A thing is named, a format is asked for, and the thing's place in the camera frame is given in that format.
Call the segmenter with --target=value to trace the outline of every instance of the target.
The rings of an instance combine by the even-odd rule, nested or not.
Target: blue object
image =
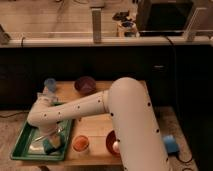
[[[44,81],[44,86],[47,87],[49,91],[54,93],[56,90],[56,80],[54,78],[47,78]]]
[[[180,151],[177,142],[173,135],[167,135],[163,137],[163,141],[166,147],[166,151],[168,154],[178,153]]]

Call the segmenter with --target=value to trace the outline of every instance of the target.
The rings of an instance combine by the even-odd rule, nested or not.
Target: wooden table
[[[111,83],[112,82],[110,81],[97,81],[97,91],[108,89]],[[58,82],[56,96],[59,98],[60,102],[68,102],[83,97],[74,89],[73,82],[71,81]],[[162,135],[172,134],[180,146],[180,157],[183,160],[188,160],[191,158],[190,149],[172,108],[155,108],[155,113],[158,115],[157,119]],[[79,154],[73,150],[71,141],[64,161],[21,161],[19,164],[24,166],[122,165],[120,157],[111,155],[105,145],[106,136],[112,130],[112,121],[110,115],[108,114],[76,119],[73,131],[70,135],[71,139],[82,134],[88,136],[90,141],[90,151],[88,154],[79,156]],[[169,157],[169,160],[172,164],[173,171],[180,171],[185,167],[190,167],[194,171],[198,170],[194,161],[190,162],[189,165],[186,166],[180,163],[174,156]]]

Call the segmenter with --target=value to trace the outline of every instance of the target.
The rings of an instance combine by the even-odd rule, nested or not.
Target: cup
[[[89,152],[89,139],[85,135],[78,135],[72,142],[72,147],[77,154],[85,155]]]
[[[47,78],[44,81],[44,86],[51,92],[55,92],[56,90],[56,80],[54,78]]]

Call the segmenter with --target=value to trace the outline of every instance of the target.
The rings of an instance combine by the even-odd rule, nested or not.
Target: blue block
[[[163,141],[166,147],[166,151],[168,154],[178,153],[180,151],[177,142],[173,135],[167,135],[163,137]]]

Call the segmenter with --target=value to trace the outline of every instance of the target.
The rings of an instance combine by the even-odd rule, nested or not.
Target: bowl
[[[78,135],[72,142],[72,147],[77,153],[86,154],[89,149],[89,139],[85,135]]]
[[[115,132],[114,130],[112,130],[106,137],[106,147],[112,155],[120,157],[120,152],[118,150],[117,144],[118,142],[116,141]]]
[[[90,76],[83,76],[75,81],[74,87],[80,94],[87,95],[96,90],[96,82]]]

